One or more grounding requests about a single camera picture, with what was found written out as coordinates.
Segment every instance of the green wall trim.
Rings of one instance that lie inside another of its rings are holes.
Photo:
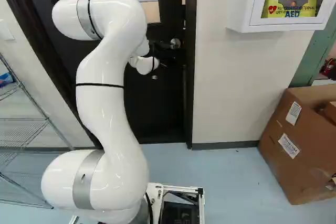
[[[324,30],[315,31],[290,87],[312,85],[336,40],[336,8],[334,7]]]

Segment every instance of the black stripe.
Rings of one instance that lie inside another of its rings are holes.
[[[93,21],[92,21],[92,18],[91,18],[90,2],[91,2],[91,0],[88,0],[88,14],[89,14],[90,23],[91,23],[93,31],[97,34],[98,38],[100,38],[100,40],[102,40],[102,37],[100,37],[99,33],[97,33],[97,30],[94,27],[94,24],[93,24]]]
[[[105,83],[77,83],[76,86],[103,86],[103,87],[113,87],[113,88],[124,88],[121,85],[105,84]]]

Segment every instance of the gray band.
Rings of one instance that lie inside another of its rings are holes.
[[[93,173],[104,150],[91,152],[80,164],[72,186],[72,198],[78,209],[93,209],[90,201],[90,188]]]
[[[96,34],[94,31],[95,29],[92,27],[88,8],[89,0],[77,0],[77,16],[83,30],[90,36],[91,39],[99,40],[101,36]]]

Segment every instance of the baseboard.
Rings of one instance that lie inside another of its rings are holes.
[[[216,150],[216,149],[232,149],[232,148],[252,148],[257,147],[259,141],[240,141],[240,142],[221,142],[221,143],[202,143],[192,144],[192,150]]]

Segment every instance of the box label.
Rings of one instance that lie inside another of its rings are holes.
[[[291,158],[295,158],[299,154],[299,148],[294,145],[285,133],[281,136],[278,142]]]
[[[294,102],[288,111],[288,114],[286,116],[286,121],[294,126],[300,115],[301,110],[302,110],[302,107],[297,102]]]

